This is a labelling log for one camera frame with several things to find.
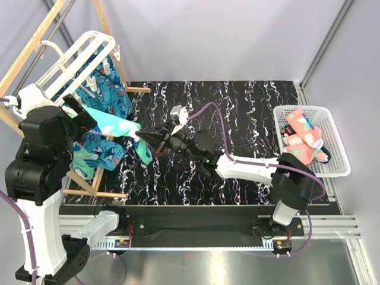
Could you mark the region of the mint green sock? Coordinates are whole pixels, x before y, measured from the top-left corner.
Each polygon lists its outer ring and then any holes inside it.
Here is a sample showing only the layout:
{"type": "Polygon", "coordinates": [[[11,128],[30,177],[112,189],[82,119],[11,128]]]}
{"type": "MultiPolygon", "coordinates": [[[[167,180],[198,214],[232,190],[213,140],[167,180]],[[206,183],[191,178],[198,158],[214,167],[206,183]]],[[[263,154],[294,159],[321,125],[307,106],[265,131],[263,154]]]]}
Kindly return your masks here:
{"type": "Polygon", "coordinates": [[[84,109],[97,122],[97,126],[91,130],[92,133],[106,137],[131,137],[138,157],[146,165],[151,163],[152,155],[148,144],[137,135],[137,131],[141,130],[140,124],[87,106],[84,109]]]}
{"type": "Polygon", "coordinates": [[[93,179],[94,170],[97,164],[98,155],[89,153],[79,143],[74,143],[72,168],[83,179],[90,181],[93,179]]]}

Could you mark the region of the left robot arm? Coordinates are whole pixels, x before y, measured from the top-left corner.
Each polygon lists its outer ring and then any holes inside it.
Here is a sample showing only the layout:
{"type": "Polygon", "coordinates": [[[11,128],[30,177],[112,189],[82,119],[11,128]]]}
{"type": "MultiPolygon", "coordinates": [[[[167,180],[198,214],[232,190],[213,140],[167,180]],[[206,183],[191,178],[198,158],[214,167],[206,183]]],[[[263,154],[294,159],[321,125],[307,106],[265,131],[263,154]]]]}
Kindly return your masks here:
{"type": "Polygon", "coordinates": [[[74,158],[74,143],[97,123],[72,95],[64,101],[76,112],[41,106],[19,124],[24,137],[15,160],[5,170],[6,192],[1,197],[18,213],[26,247],[24,265],[16,279],[35,284],[64,284],[86,265],[90,251],[110,232],[128,229],[126,211],[106,206],[84,227],[70,235],[60,231],[62,179],[74,158]]]}

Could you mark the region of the coral pink sock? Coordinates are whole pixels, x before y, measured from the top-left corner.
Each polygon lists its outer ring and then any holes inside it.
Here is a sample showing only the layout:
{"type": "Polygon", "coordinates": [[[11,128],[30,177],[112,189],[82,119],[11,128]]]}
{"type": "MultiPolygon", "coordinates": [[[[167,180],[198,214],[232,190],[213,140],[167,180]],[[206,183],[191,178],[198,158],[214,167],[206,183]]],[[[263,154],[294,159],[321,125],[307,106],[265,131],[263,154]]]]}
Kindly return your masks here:
{"type": "Polygon", "coordinates": [[[315,127],[306,113],[297,108],[286,116],[289,125],[310,148],[321,149],[324,144],[321,130],[315,127]]]}
{"type": "Polygon", "coordinates": [[[310,164],[315,159],[319,149],[310,148],[297,134],[289,137],[283,137],[284,152],[291,153],[298,158],[303,164],[310,164]]]}

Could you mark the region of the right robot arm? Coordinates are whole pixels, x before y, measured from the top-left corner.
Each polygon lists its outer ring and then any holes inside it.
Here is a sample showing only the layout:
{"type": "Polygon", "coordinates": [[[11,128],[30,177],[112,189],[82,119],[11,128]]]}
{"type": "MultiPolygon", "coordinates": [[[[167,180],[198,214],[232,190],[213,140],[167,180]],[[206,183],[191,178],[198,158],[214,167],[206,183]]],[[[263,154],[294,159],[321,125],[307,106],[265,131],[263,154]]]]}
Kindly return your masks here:
{"type": "Polygon", "coordinates": [[[199,131],[190,138],[183,132],[175,132],[168,123],[137,131],[137,136],[157,154],[168,149],[196,161],[198,170],[208,177],[243,179],[268,185],[275,204],[273,213],[268,222],[257,222],[252,226],[263,238],[286,235],[293,217],[308,208],[315,175],[291,154],[264,160],[228,157],[217,150],[207,131],[199,131]]]}

